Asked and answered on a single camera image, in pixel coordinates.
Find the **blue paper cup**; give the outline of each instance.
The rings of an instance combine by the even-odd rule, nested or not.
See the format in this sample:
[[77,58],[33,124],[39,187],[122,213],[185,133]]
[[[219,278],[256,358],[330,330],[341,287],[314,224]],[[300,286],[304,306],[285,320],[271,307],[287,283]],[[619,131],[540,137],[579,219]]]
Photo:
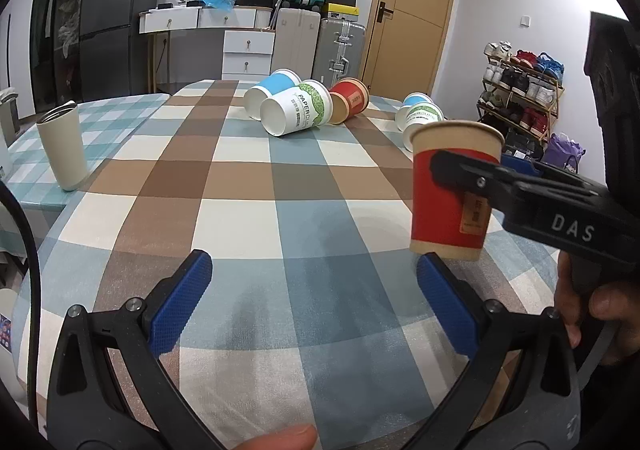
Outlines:
[[400,107],[396,112],[396,126],[398,126],[401,132],[404,132],[404,129],[406,128],[406,115],[409,113],[409,109],[418,103],[433,104],[433,99],[422,92],[414,92],[404,98],[402,107]]
[[273,97],[288,88],[293,88],[301,82],[299,75],[292,70],[287,68],[275,70],[271,76],[264,78],[260,83],[252,86],[244,93],[242,102],[246,113],[260,121],[260,107],[265,99]]

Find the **refrigerator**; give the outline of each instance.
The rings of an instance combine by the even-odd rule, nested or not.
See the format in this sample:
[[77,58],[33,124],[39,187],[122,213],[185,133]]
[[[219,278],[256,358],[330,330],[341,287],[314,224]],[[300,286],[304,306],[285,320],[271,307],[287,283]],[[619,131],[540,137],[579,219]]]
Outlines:
[[82,99],[145,94],[146,35],[138,15],[157,0],[82,0],[80,74]]

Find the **screw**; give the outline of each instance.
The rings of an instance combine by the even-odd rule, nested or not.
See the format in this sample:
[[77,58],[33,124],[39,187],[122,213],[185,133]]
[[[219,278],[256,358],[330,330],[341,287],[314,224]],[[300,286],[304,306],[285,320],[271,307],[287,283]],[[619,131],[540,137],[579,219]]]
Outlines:
[[76,316],[78,316],[80,313],[82,312],[82,306],[81,305],[72,305],[67,311],[66,314],[68,314],[71,318],[75,318]]
[[560,313],[558,312],[558,309],[556,309],[555,307],[547,307],[545,309],[545,315],[547,315],[549,318],[557,320],[558,318],[560,318]]
[[140,311],[142,308],[142,298],[129,298],[127,303],[124,305],[127,311]]
[[486,308],[487,311],[493,314],[499,313],[504,308],[504,306],[500,302],[494,299],[487,300],[484,303],[484,307]]

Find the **paper cup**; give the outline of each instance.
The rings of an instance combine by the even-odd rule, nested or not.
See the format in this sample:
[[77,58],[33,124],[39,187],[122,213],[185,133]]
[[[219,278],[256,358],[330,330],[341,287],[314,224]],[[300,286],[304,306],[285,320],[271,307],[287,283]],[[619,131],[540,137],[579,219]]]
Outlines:
[[264,129],[274,136],[281,136],[324,125],[334,111],[331,95],[316,80],[306,80],[265,99],[260,107]]
[[396,126],[398,126],[401,132],[404,132],[406,128],[406,115],[409,113],[409,109],[415,104],[425,102],[433,104],[433,99],[422,92],[414,92],[404,98],[402,107],[396,112]]
[[491,207],[470,192],[451,191],[433,182],[431,159],[439,150],[500,164],[504,137],[474,121],[442,121],[423,125],[414,144],[414,217],[411,251],[442,258],[478,260]]
[[75,190],[89,175],[84,157],[78,105],[54,108],[36,123],[56,181],[65,192]]
[[415,131],[422,125],[428,125],[429,123],[436,123],[438,121],[444,121],[444,114],[442,110],[433,103],[423,101],[410,107],[405,119],[406,127],[404,128],[404,132],[402,132],[404,147],[409,150],[409,152],[413,152],[411,136]]
[[329,119],[332,125],[340,125],[369,105],[367,87],[355,78],[343,78],[332,86],[329,93],[334,104],[334,113]]
[[296,86],[300,81],[299,75],[288,68],[274,70],[271,76],[264,78],[260,83],[252,86],[244,93],[242,103],[246,113],[260,121],[260,105],[262,102],[268,97],[275,96],[283,90]]

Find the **white drawer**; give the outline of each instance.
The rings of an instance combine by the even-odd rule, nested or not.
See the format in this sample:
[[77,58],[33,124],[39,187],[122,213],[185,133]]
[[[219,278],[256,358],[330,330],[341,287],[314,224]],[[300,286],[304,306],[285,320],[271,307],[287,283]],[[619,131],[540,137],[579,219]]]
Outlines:
[[196,29],[199,10],[199,7],[180,7],[153,11],[145,15],[144,32]]
[[249,83],[260,83],[267,76],[264,74],[223,74],[223,80],[248,81]]
[[225,52],[273,53],[276,33],[259,31],[225,31]]
[[254,28],[255,9],[233,9],[226,12],[211,7],[203,7],[200,12],[199,27],[248,27]]
[[223,74],[270,74],[270,54],[244,54],[225,52],[222,58]]

